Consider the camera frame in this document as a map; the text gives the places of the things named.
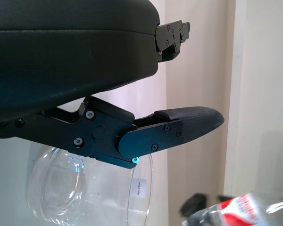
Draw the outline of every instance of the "white wall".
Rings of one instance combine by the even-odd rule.
[[[166,64],[167,107],[212,107],[226,123],[191,143],[168,150],[169,225],[180,225],[181,205],[194,193],[209,195],[209,204],[223,187],[227,116],[232,61],[235,1],[166,0],[167,22],[191,23],[190,39],[180,55]]]
[[[164,23],[165,1],[152,2]],[[97,96],[133,112],[136,118],[166,109],[166,66],[159,64],[155,76]],[[76,110],[79,103],[75,101],[64,108]],[[27,176],[33,160],[44,148],[19,138],[0,140],[0,225],[49,225],[34,218],[25,200]],[[154,154],[153,161],[155,184],[148,226],[168,226],[167,152]]]
[[[283,0],[249,0],[230,194],[283,191]]]

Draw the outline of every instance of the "red and white label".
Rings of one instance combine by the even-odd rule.
[[[226,226],[267,226],[249,194],[222,202],[219,209]]]

